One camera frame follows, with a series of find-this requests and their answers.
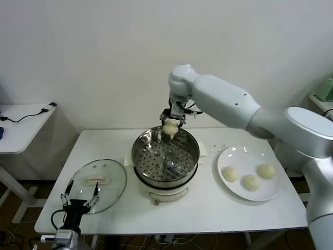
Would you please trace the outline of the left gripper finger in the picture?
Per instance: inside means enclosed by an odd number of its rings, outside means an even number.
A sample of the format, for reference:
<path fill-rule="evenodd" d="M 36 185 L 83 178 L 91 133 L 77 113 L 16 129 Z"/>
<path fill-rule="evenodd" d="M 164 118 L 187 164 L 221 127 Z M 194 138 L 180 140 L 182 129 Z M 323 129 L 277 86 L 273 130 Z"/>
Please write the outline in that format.
<path fill-rule="evenodd" d="M 99 185 L 97 182 L 95 185 L 95 188 L 94 188 L 93 197 L 89 201 L 84 203 L 85 207 L 92 208 L 97 204 L 97 202 L 99 201 L 99 191 L 100 191 L 100 188 L 99 188 Z"/>
<path fill-rule="evenodd" d="M 73 186 L 73 181 L 70 181 L 68 186 L 65 189 L 65 192 L 60 195 L 61 201 L 62 201 L 62 206 L 66 207 L 71 204 L 70 199 L 69 199 L 69 194 Z"/>

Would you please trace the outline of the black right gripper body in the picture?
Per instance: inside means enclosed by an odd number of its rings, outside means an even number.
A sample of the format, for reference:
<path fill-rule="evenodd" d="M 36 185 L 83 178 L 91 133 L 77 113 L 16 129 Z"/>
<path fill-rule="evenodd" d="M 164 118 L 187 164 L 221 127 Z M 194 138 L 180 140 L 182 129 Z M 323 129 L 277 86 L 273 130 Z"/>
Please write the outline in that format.
<path fill-rule="evenodd" d="M 164 109 L 161 115 L 168 116 L 167 119 L 181 120 L 182 118 L 185 118 L 187 114 L 188 112 L 184 109 L 171 107 Z"/>

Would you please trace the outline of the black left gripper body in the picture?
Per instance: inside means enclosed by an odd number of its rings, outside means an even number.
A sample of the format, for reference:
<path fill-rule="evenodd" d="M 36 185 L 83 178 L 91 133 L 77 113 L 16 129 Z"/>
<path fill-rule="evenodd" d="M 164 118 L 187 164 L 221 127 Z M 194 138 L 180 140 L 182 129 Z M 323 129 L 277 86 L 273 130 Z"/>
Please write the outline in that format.
<path fill-rule="evenodd" d="M 66 213 L 63 229 L 79 229 L 82 216 L 89 212 L 88 201 L 84 199 L 70 199 L 70 205 L 63 205 Z"/>

